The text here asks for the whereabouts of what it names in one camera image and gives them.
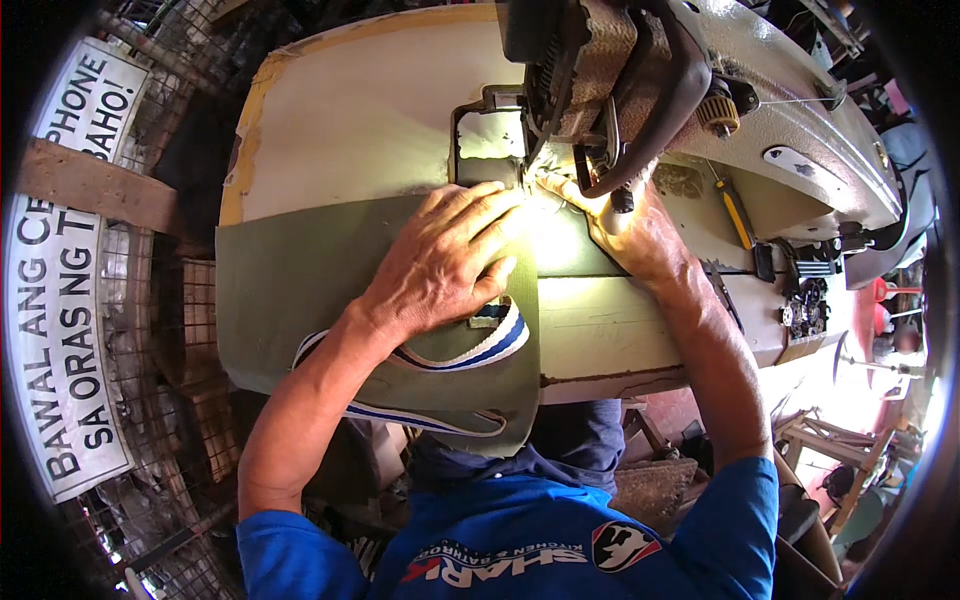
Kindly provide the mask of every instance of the workshop floor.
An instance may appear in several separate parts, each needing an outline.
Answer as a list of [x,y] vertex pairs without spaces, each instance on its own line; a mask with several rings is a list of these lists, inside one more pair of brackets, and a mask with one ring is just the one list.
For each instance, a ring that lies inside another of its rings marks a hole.
[[[857,358],[861,360],[873,359],[872,291],[848,292],[841,298],[850,303],[849,310],[834,312],[848,316],[849,322],[845,325],[853,337],[848,348],[858,352],[860,355]],[[835,351],[836,345],[831,345],[798,360],[760,370],[760,388],[774,420],[817,406],[821,419],[833,424],[861,433],[878,430],[883,421],[884,401],[879,399],[884,391],[879,389],[882,385],[874,382],[872,389],[864,371],[848,372],[841,384],[834,386]],[[692,422],[700,421],[700,412],[689,389],[650,394],[637,400],[647,403],[647,415],[674,445],[683,441],[683,432]],[[643,460],[651,455],[652,450],[646,439],[636,436],[628,445],[624,460]],[[826,493],[817,488],[836,464],[829,457],[805,449],[797,467],[797,476],[810,495],[820,503],[823,512],[832,504]]]

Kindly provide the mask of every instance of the blue and white strap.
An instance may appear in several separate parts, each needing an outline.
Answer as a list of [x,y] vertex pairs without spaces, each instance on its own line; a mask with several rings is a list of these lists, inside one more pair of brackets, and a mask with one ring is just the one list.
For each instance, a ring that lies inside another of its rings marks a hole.
[[[523,321],[519,308],[517,308],[513,299],[506,295],[485,304],[474,316],[470,317],[468,326],[493,328],[493,332],[474,348],[450,360],[428,360],[404,345],[396,348],[387,358],[387,361],[421,372],[465,371],[483,367],[510,356],[522,348],[530,338],[530,329],[527,328],[527,323]],[[312,333],[300,343],[297,354],[294,356],[293,369],[310,355],[321,340],[326,337],[328,331],[329,329]],[[442,411],[425,412],[441,413]],[[347,407],[347,414],[361,419],[399,422],[429,431],[484,438],[499,434],[507,425],[506,419],[489,411],[473,411],[472,413],[473,419],[478,424],[483,423],[486,426],[465,428],[421,413],[370,406],[357,400],[351,402]]]

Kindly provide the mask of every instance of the man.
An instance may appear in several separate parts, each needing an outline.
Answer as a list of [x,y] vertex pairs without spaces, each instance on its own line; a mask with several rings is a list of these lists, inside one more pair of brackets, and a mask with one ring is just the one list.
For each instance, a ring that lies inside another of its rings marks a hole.
[[629,225],[606,233],[607,199],[551,175],[590,233],[657,302],[704,426],[715,476],[670,542],[607,508],[623,451],[619,400],[543,407],[517,456],[484,459],[424,434],[412,516],[369,583],[358,562],[300,514],[344,409],[391,350],[474,314],[516,261],[490,258],[524,226],[501,183],[429,194],[366,293],[277,386],[240,463],[237,538],[248,592],[276,598],[735,597],[771,594],[777,475],[756,362],[652,186]]

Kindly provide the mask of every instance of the olive green fabric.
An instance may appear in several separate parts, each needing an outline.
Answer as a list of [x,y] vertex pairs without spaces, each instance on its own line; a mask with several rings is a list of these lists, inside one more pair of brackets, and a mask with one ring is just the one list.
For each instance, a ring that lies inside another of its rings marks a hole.
[[[217,339],[220,358],[240,388],[269,394],[290,371],[308,334],[330,328],[367,289],[376,268],[423,196],[335,204],[217,229]],[[400,408],[470,427],[474,410],[495,410],[506,429],[491,438],[435,434],[485,456],[512,456],[526,441],[540,391],[537,268],[526,240],[503,254],[517,257],[507,294],[530,329],[507,358],[460,372],[377,367],[357,394],[372,406]],[[443,327],[409,343],[430,360],[448,360],[491,333],[466,324]]]

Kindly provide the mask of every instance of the sign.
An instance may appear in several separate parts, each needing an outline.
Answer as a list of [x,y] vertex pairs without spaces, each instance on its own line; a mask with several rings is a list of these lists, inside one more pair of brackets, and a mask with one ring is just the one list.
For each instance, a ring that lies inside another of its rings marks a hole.
[[114,162],[149,71],[85,37],[47,96],[34,135]]
[[[78,42],[33,132],[115,161],[149,71],[91,37]],[[108,397],[98,261],[103,219],[14,196],[4,268],[6,352],[20,420],[55,502],[133,466]]]

